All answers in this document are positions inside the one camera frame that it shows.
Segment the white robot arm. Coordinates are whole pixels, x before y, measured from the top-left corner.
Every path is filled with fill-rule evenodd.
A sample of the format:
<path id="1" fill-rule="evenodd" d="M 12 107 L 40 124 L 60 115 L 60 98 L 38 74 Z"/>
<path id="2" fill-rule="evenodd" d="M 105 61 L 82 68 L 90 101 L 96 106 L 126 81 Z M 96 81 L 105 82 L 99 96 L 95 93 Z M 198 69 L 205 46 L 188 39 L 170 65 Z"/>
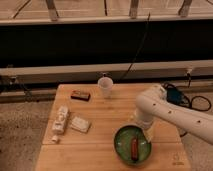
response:
<path id="1" fill-rule="evenodd" d="M 135 122 L 149 130 L 158 117 L 213 145 L 213 116 L 169 103 L 166 97 L 160 84 L 140 92 L 135 101 Z"/>

